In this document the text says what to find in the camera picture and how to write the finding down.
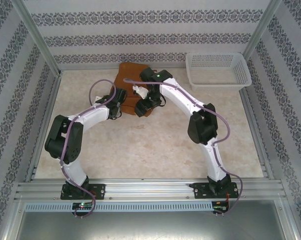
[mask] purple cable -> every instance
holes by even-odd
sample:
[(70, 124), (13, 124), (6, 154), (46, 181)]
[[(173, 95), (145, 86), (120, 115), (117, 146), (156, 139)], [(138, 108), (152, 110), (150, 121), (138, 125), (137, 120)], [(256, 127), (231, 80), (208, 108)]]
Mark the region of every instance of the purple cable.
[[(100, 105), (92, 106), (92, 100), (91, 100), (92, 89), (93, 89), (93, 87), (94, 87), (96, 84), (98, 84), (98, 83), (100, 83), (100, 82), (108, 82), (108, 83), (111, 83), (112, 86), (113, 86), (113, 88), (114, 88), (114, 92), (113, 92), (112, 96), (110, 97), (110, 99), (108, 99), (107, 101), (101, 103)], [(66, 152), (67, 152), (67, 143), (69, 142), (70, 132), (71, 132), (73, 123), (74, 123), (81, 115), (86, 114), (86, 113), (88, 113), (88, 112), (90, 112), (90, 111), (92, 111), (92, 110), (98, 109), (98, 108), (100, 108), (101, 106), (104, 106), (104, 105), (108, 104), (110, 101), (113, 100), (113, 98), (115, 97), (115, 95), (116, 95), (116, 86), (115, 86), (115, 84), (114, 84), (112, 81), (107, 80), (107, 79), (101, 79), (101, 80), (96, 81), (96, 82), (90, 87), (90, 89), (89, 89), (89, 103), (90, 103), (90, 105), (91, 105), (92, 107), (86, 109), (85, 111), (82, 111), (82, 112), (79, 113), (76, 117), (74, 117), (74, 119), (70, 122), (70, 124), (69, 124), (69, 126), (68, 126), (68, 128), (67, 128), (67, 134), (66, 134), (66, 138), (65, 138), (65, 143), (64, 143), (64, 146), (63, 146), (63, 149), (62, 149), (62, 152), (61, 152), (61, 156), (60, 156), (60, 161), (59, 161), (59, 164), (60, 164), (60, 167), (61, 167), (61, 171), (62, 171), (62, 173), (64, 174), (64, 176), (66, 177), (66, 179), (67, 179), (71, 184), (73, 184), (74, 186), (76, 186), (76, 187), (79, 188), (80, 190), (82, 190), (82, 191), (84, 191), (85, 193), (87, 193), (88, 195), (90, 195), (91, 198), (92, 198), (91, 201), (93, 202), (93, 207), (92, 207), (91, 210), (90, 210), (87, 214), (85, 214), (84, 216), (78, 216), (78, 215), (76, 215), (76, 212), (77, 212), (78, 209), (75, 209), (74, 215), (75, 215), (76, 218), (81, 218), (81, 219), (83, 219), (83, 218), (86, 218), (86, 217), (88, 217), (89, 215), (91, 215), (91, 214), (93, 213), (94, 209), (95, 209), (95, 206), (96, 206), (96, 198), (95, 198), (95, 196), (94, 196), (91, 192), (89, 192), (88, 190), (86, 190), (85, 188), (81, 187), (80, 185), (78, 185), (77, 183), (75, 183), (73, 180), (71, 180), (70, 177), (68, 176), (67, 172), (64, 170), (64, 162), (63, 162), (63, 160), (64, 160), (65, 154), (66, 154)]]
[[(133, 81), (131, 79), (128, 79), (128, 78), (124, 78), (123, 80), (125, 83), (129, 83), (129, 84), (141, 84), (140, 81)], [(146, 85), (166, 85), (166, 86), (169, 86), (169, 87), (172, 87), (176, 90), (178, 90), (180, 93), (182, 93), (192, 104), (194, 104), (196, 107), (200, 108), (200, 109), (203, 109), (204, 111), (207, 111), (209, 112), (210, 114), (213, 114), (215, 116), (217, 116), (220, 120), (223, 121), (223, 123), (226, 125), (226, 128), (227, 128), (227, 134), (224, 138), (220, 139), (220, 140), (216, 140), (214, 141), (211, 145), (212, 145), (212, 149), (213, 149), (213, 152), (214, 152), (214, 156), (215, 156), (215, 160), (216, 160), (216, 163), (217, 165), (220, 167), (220, 169), (226, 173), (226, 174), (229, 174), (233, 177), (236, 177), (238, 178), (239, 182), (240, 182), (240, 191), (239, 191), (239, 194), (238, 194), (238, 197), (234, 203), (234, 205), (231, 207), (231, 209), (229, 209), (227, 212), (224, 213), (224, 215), (227, 215), (229, 214), (234, 208), (235, 206), (237, 205), (241, 195), (242, 195), (242, 192), (243, 192), (243, 180), (240, 176), (234, 174), (234, 173), (231, 173), (229, 171), (227, 171), (226, 169), (224, 169), (217, 157), (217, 153), (216, 153), (216, 149), (215, 149), (215, 145), (218, 144), (218, 143), (221, 143), (223, 141), (225, 141), (226, 139), (229, 138), (230, 134), (231, 134), (231, 128), (230, 128), (230, 125), (228, 124), (228, 122), (221, 116), (219, 115), (217, 112), (214, 112), (212, 110), (209, 110), (207, 108), (205, 108), (204, 106), (201, 106), (201, 105), (198, 105), (196, 101), (194, 101), (194, 99), (192, 99), (185, 91), (183, 91), (182, 89), (180, 89), (179, 87), (173, 85), (173, 84), (169, 84), (169, 83), (166, 83), (166, 82), (157, 82), (157, 81), (148, 81), (148, 82), (142, 82), (143, 84), (146, 84)]]

